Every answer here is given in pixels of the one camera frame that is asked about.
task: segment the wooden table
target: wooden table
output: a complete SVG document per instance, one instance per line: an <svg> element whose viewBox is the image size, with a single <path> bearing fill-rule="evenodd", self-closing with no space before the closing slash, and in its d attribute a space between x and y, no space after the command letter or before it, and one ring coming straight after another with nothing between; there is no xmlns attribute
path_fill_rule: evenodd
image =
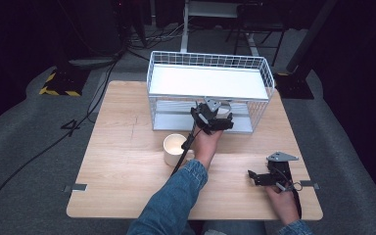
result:
<svg viewBox="0 0 376 235"><path fill-rule="evenodd" d="M72 192L68 215L139 216L172 173L163 152L163 141L170 133L152 130L145 82L112 81L76 179L76 184L87 184L87 188ZM255 186L247 173L248 169L267 173L266 157L276 151L299 157L290 162L292 177L294 181L309 180L277 92L254 134L223 134L210 167L209 181L189 218L277 219L263 187ZM300 197L303 219L320 219L322 209L314 189L305 187Z"/></svg>

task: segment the gray floor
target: gray floor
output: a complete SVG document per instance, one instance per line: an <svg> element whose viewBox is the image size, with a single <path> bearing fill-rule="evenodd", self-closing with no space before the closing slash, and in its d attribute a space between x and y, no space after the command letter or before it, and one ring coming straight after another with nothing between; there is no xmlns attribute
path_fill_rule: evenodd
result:
<svg viewBox="0 0 376 235"><path fill-rule="evenodd" d="M234 37L224 42L221 28L190 34L188 51L231 54ZM286 33L273 72L285 68L304 38L304 30ZM149 58L152 50L179 51L180 37L150 50L135 51ZM247 48L239 54L248 55ZM271 61L272 51L260 51ZM145 80L148 62L125 54L110 79ZM0 117L0 185L22 164L66 134L60 127L85 117L107 68L93 70L81 97L38 95L52 68L26 89L27 99ZM376 234L376 186L359 161L345 131L322 99L322 85L312 72L307 82L314 100L283 100L305 159L324 216L309 222L316 234ZM90 116L97 118L97 109ZM78 219L66 215L69 193L89 141L93 123L85 120L67 137L20 171L0 192L0 234L125 234L130 220ZM281 227L268 221L269 234Z"/></svg>

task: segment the white wire basket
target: white wire basket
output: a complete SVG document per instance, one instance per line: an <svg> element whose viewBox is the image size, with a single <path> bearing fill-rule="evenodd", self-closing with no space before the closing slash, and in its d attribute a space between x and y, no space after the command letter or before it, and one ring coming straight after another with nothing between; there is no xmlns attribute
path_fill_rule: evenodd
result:
<svg viewBox="0 0 376 235"><path fill-rule="evenodd" d="M263 57L154 51L147 89L153 130L191 130L191 107L207 97L230 103L234 126L225 132L253 133L274 80Z"/></svg>

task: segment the person's arm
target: person's arm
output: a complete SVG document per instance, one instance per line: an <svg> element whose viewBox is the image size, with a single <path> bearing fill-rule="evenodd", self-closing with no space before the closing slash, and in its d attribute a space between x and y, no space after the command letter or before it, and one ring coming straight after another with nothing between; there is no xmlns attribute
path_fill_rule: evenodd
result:
<svg viewBox="0 0 376 235"><path fill-rule="evenodd" d="M177 171L149 200L140 216L134 220L127 234L180 234L188 220L190 210L207 183L216 144L222 131L207 135L195 133L195 159Z"/></svg>
<svg viewBox="0 0 376 235"><path fill-rule="evenodd" d="M274 211L285 225L279 234L312 234L303 220L299 219L298 209L292 191L280 192L276 186L266 186L265 191L270 198Z"/></svg>

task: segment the white cup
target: white cup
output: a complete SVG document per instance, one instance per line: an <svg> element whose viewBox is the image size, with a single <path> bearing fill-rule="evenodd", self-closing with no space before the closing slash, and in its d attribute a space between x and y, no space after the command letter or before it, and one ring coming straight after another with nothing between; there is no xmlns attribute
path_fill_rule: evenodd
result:
<svg viewBox="0 0 376 235"><path fill-rule="evenodd" d="M171 166L176 166L181 158L184 150L181 145L186 141L185 136L181 134L170 134L164 139L164 161ZM187 160L194 158L194 151L188 150L184 161L181 165L184 165Z"/></svg>

